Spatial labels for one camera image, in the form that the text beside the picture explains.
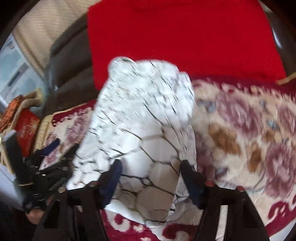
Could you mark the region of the white crackle-pattern garment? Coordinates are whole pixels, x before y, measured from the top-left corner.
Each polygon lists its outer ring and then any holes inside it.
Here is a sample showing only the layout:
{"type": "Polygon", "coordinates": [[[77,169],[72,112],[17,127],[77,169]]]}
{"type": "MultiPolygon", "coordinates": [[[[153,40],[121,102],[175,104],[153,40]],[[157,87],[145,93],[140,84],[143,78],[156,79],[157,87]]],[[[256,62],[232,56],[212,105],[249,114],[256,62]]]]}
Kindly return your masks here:
{"type": "Polygon", "coordinates": [[[146,225],[170,220],[188,198],[180,164],[196,162],[194,102],[188,74],[172,63],[114,58],[67,188],[97,180],[119,160],[122,174],[107,210],[146,225]]]}

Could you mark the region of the orange black patterned cloth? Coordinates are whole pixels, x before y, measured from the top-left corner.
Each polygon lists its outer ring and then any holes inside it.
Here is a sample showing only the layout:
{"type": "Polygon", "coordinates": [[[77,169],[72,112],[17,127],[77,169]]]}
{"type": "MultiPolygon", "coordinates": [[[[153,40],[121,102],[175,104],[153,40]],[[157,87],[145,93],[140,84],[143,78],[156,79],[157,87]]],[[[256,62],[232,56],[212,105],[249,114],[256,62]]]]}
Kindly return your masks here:
{"type": "Polygon", "coordinates": [[[23,102],[24,97],[23,95],[19,95],[15,97],[8,105],[4,112],[4,117],[1,119],[0,123],[0,132],[2,133],[12,122],[18,107],[23,102]]]}

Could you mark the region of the beige padded jacket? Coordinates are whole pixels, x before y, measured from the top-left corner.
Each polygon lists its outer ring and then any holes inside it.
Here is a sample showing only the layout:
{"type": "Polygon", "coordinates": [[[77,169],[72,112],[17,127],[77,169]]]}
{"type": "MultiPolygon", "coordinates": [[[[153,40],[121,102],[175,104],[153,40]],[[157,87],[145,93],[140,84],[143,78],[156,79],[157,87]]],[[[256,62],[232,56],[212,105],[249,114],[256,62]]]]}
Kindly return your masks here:
{"type": "Polygon", "coordinates": [[[24,100],[18,107],[18,110],[16,111],[16,114],[14,115],[14,118],[11,124],[1,133],[1,138],[8,135],[10,131],[15,130],[16,124],[18,122],[18,119],[20,118],[20,114],[22,110],[27,108],[30,110],[30,108],[33,108],[33,107],[40,107],[44,101],[44,94],[40,88],[37,88],[33,92],[30,92],[29,94],[24,95],[23,97],[24,97],[24,100]]]}

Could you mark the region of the dark brown leather sofa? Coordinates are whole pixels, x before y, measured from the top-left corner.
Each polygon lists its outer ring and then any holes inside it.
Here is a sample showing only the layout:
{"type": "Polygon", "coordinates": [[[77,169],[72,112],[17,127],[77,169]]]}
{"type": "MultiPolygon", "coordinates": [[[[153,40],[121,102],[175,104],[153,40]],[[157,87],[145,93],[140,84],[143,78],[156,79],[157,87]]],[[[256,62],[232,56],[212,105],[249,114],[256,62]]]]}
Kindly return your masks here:
{"type": "Polygon", "coordinates": [[[43,115],[66,110],[98,97],[94,87],[87,15],[77,19],[52,44],[45,70],[48,95],[43,115]]]}

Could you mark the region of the floral red-bordered sofa blanket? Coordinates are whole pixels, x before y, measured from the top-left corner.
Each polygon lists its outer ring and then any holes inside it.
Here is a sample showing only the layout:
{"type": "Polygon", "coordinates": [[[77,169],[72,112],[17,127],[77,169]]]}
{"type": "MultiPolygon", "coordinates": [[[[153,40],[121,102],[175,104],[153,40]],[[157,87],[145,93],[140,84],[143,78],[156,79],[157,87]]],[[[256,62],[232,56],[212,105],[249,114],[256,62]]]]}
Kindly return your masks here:
{"type": "MultiPolygon", "coordinates": [[[[194,166],[221,187],[245,187],[269,237],[284,240],[295,224],[295,92],[221,78],[196,79],[192,86],[194,166]]],[[[62,144],[43,167],[83,140],[92,113],[77,106],[52,116],[44,144],[57,137],[62,144]]],[[[112,240],[190,240],[201,215],[187,198],[162,224],[141,224],[107,208],[103,220],[112,240]]]]}

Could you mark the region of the beige dotted curtain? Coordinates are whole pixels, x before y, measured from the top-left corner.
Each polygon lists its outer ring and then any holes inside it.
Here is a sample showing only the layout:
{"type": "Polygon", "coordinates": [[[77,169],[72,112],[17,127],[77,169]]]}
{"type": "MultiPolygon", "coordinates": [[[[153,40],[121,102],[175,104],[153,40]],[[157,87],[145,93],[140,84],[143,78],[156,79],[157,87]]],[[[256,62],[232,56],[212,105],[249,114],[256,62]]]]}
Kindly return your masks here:
{"type": "Polygon", "coordinates": [[[52,44],[97,2],[94,0],[39,1],[21,18],[12,36],[25,59],[38,75],[44,77],[52,44]]]}

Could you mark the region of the large red blanket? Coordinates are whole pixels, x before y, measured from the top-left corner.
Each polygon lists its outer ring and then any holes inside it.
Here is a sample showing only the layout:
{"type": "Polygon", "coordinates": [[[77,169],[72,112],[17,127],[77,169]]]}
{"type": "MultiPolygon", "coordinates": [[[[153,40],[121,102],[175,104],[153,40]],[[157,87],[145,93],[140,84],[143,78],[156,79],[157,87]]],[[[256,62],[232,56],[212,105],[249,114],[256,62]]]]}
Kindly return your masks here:
{"type": "Polygon", "coordinates": [[[271,27],[258,1],[100,1],[87,14],[93,80],[109,62],[165,60],[190,76],[285,78],[271,27]]]}

